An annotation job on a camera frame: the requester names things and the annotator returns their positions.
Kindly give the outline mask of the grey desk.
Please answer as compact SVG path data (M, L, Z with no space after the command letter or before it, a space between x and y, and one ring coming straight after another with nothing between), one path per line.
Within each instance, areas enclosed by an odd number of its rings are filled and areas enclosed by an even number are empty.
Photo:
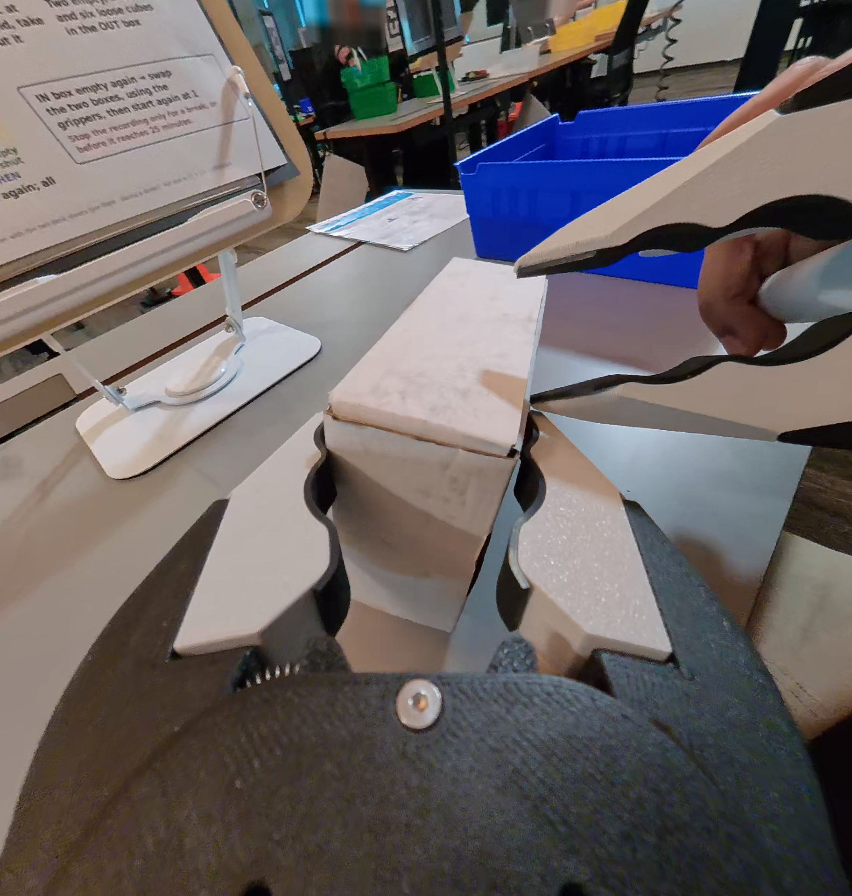
M0 857L34 753L99 634L215 500L316 412L330 390L454 257L474 258L465 221L409 252L313 233L239 252L243 300L319 338L320 354L154 470L107 477L76 432L85 397L0 443ZM695 293L602 276L550 283L538 391L718 352ZM210 334L218 283L83 343L99 379L130 384ZM700 434L556 425L641 504L740 623L756 602L808 448Z

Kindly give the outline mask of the white document stand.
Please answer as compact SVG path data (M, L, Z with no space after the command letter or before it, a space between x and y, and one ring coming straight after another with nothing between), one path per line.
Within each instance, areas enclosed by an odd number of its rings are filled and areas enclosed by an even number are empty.
M42 341L69 359L100 395L76 421L107 476L127 479L159 465L320 351L320 341L283 324L244 319L235 248L296 218L313 171L306 146L229 2L201 2L238 63L243 96L257 105L297 174L249 187L157 221L140 223L73 251L28 259L0 281L0 357ZM140 376L105 385L63 349L54 332L189 270L216 255L225 321L211 336Z

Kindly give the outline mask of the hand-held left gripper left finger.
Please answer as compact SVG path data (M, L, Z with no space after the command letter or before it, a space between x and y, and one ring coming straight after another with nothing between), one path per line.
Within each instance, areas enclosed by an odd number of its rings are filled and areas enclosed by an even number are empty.
M351 604L317 413L230 495L173 644L180 657L256 647L301 658Z

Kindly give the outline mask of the wood-topped table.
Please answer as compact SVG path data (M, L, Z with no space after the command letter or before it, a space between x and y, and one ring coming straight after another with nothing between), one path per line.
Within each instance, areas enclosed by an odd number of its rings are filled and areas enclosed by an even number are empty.
M607 49L612 42L613 32L602 32L591 43L583 43L565 51L544 53L545 42L496 53L492 57L477 59L475 46L465 48L454 63L454 78L457 88L451 96L454 113L465 111L469 106L484 99L527 84L547 73L579 62ZM399 104L397 110L386 116L364 120L351 120L338 126L323 128L315 132L317 140L346 140L369 136L402 133L415 126L440 120L444 114L439 98L412 98Z

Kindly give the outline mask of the printed instruction sheet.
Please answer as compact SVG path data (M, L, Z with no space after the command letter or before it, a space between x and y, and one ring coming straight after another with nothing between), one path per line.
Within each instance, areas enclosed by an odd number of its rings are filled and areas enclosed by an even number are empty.
M201 2L0 1L0 281L297 174Z

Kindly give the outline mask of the white cardboard mailer box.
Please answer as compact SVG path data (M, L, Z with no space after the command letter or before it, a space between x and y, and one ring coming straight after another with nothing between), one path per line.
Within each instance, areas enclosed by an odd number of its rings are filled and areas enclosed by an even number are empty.
M331 391L352 597L449 636L522 446L546 277L453 258Z

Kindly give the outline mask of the blue plastic bin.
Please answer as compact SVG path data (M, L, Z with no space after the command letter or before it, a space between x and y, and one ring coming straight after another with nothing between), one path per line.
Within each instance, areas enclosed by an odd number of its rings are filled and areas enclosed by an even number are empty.
M694 151L753 92L541 120L458 162L479 258L515 262L580 215Z

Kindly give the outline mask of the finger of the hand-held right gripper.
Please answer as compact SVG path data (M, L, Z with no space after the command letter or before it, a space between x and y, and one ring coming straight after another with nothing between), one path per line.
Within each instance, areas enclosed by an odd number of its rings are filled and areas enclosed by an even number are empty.
M759 230L852 239L852 96L755 118L557 230L514 272L594 270Z
M852 312L758 357L691 357L531 397L532 409L621 427L767 442L852 442Z

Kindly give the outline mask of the blue-edged paper sheet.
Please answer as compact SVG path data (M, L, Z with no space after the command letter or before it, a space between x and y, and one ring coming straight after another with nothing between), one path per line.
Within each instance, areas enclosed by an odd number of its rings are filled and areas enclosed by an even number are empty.
M408 252L467 218L461 192L397 189L311 225L308 231Z

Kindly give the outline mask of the person's right hand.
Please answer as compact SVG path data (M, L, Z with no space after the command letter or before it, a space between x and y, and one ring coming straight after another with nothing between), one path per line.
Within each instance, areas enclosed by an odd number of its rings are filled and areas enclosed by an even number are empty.
M764 89L716 127L704 147L773 109L809 84L852 63L852 48L829 59L807 56L779 73ZM764 282L779 270L838 245L785 230L769 230L709 246L697 289L698 310L707 328L731 355L753 357L786 340L786 327L757 304Z

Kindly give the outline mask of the small green bin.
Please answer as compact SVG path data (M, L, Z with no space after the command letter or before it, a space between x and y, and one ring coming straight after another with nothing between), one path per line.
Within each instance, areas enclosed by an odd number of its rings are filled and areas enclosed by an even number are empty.
M390 76L387 54L358 57L357 63L342 68L341 81L354 120L381 118L396 112L398 87Z

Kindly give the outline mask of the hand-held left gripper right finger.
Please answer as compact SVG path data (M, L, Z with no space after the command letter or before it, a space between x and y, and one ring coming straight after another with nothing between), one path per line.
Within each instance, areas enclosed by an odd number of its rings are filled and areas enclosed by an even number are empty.
M574 678L595 651L667 661L669 634L620 490L536 411L514 498L497 605L538 670Z

